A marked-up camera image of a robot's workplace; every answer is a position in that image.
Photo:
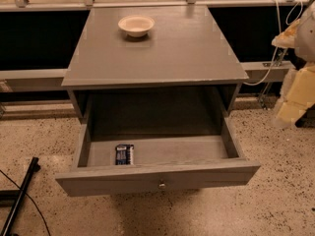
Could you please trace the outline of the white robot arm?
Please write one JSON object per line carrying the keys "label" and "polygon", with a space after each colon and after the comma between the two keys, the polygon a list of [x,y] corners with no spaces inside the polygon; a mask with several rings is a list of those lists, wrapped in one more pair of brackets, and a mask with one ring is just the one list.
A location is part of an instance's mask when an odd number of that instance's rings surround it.
{"label": "white robot arm", "polygon": [[306,62],[303,68],[289,70],[284,77],[281,97],[275,106],[274,124],[288,128],[315,104],[315,2],[277,35],[272,44],[292,48],[294,54]]}

